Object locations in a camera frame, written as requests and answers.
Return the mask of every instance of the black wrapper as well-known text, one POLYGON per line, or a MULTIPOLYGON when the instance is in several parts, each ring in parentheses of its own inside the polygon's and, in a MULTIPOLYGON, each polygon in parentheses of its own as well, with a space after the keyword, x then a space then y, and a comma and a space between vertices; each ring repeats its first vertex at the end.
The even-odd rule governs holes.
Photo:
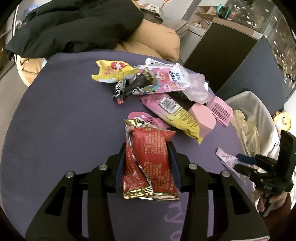
POLYGON ((142 89, 148 85, 157 85, 156 76, 148 69, 145 68, 136 79, 124 88, 125 97, 130 96, 133 92, 142 89))
POLYGON ((121 80, 115 85, 113 99, 116 100, 118 104, 122 104, 125 99, 123 94, 125 83, 125 80, 121 80))

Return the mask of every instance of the wooden shelf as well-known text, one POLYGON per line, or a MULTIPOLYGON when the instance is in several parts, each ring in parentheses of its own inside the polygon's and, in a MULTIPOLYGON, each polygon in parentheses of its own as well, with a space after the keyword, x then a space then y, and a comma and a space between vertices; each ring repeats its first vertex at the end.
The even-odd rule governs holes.
POLYGON ((200 12, 196 12, 195 14, 200 16, 201 18, 208 18, 208 19, 213 19, 218 17, 216 14, 208 14, 208 13, 200 13, 200 12))

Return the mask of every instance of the barcode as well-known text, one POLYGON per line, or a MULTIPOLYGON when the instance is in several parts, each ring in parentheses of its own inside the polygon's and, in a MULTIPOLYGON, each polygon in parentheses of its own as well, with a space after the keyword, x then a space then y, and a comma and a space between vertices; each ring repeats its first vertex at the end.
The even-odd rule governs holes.
POLYGON ((163 98, 160 101, 160 105, 166 110, 168 111, 170 114, 175 110, 175 108, 177 107, 177 105, 172 102, 170 99, 168 98, 163 98))

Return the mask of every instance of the black robotic claw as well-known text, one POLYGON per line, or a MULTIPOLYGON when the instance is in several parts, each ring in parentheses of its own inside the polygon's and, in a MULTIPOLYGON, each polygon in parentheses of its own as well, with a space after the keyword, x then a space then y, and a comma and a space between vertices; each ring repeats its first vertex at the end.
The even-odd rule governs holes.
MULTIPOLYGON (((180 241, 250 240, 265 237, 268 230, 252 203, 226 171, 208 173, 190 163, 167 143, 171 172, 180 192, 189 192, 186 218, 180 241), (209 190, 214 198, 214 235, 207 237, 209 190)), ((27 241, 115 241, 108 209, 107 192, 122 182, 125 143, 119 154, 108 158, 89 173, 67 172, 43 203, 29 228, 27 241), (82 236, 82 192, 88 190, 89 238, 82 236)))
MULTIPOLYGON (((280 152, 278 160, 262 155, 254 158, 239 154, 237 158, 241 162, 255 164, 266 171, 257 172, 256 169, 236 164, 234 170, 255 183, 256 189, 271 195, 280 195, 282 192, 290 192, 293 188, 292 175, 296 165, 296 137, 286 131, 281 131, 280 152)), ((263 216, 267 216, 272 206, 266 202, 263 216)))

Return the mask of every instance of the red label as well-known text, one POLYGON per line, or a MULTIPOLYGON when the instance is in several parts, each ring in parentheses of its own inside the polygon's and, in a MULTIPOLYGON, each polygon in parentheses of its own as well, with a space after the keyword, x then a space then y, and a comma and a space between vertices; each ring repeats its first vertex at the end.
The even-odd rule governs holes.
POLYGON ((115 70, 121 70, 125 67, 126 65, 120 61, 117 61, 117 62, 113 62, 111 64, 111 68, 112 69, 115 69, 115 70))
POLYGON ((152 127, 135 128, 133 131, 134 155, 151 181, 154 192, 178 193, 170 173, 166 142, 175 132, 152 127))
POLYGON ((146 187, 148 183, 143 177, 141 171, 139 170, 135 160, 133 159, 133 154, 130 145, 126 144, 126 165, 125 173, 123 177, 123 190, 124 192, 134 190, 139 187, 146 187))

